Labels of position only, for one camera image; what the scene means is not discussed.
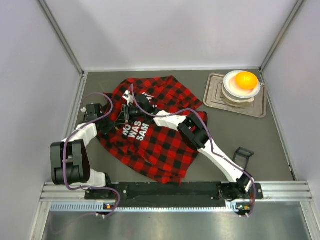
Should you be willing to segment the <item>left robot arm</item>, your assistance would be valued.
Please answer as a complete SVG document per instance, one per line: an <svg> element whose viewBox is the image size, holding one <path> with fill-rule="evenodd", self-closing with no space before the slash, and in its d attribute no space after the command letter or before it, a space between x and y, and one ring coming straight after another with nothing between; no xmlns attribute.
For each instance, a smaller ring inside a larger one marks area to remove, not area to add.
<svg viewBox="0 0 320 240"><path fill-rule="evenodd" d="M69 190L111 190L110 177L91 168L86 149L99 132L107 133L115 126L105 117L110 109L110 104L86 105L81 109L83 120L70 136L50 145L51 179L55 185L64 185Z"/></svg>

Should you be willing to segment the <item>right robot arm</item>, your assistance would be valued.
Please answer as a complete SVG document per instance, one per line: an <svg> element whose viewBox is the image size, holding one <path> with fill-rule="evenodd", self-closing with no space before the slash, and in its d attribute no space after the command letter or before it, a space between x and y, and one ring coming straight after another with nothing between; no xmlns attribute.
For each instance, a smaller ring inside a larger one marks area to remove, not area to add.
<svg viewBox="0 0 320 240"><path fill-rule="evenodd" d="M157 108L153 113L149 113L140 106L123 105L115 124L124 125L137 118L146 117L158 127L177 131L188 147L206 156L227 177L229 183L221 183L218 187L218 192L223 199L231 202L247 195L253 203L257 197L253 177L245 169L235 164L217 146L199 114L189 108L187 111L190 111L191 114L184 116L181 113L185 110L168 113Z"/></svg>

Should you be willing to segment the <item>red black plaid shirt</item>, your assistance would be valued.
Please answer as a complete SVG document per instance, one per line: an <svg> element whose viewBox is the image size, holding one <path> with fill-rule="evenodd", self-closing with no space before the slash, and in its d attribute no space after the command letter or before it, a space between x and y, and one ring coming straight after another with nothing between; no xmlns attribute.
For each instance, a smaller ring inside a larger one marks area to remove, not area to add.
<svg viewBox="0 0 320 240"><path fill-rule="evenodd" d="M125 91L134 89L135 96L145 95L153 107L168 113L187 109L197 110L203 103L173 76L128 78L108 96L113 109L108 118L115 121L122 106ZM137 173L161 184L181 184L187 170L198 155L189 148L182 136L167 127L158 127L146 117L118 126L108 134L99 133L100 144L114 157Z"/></svg>

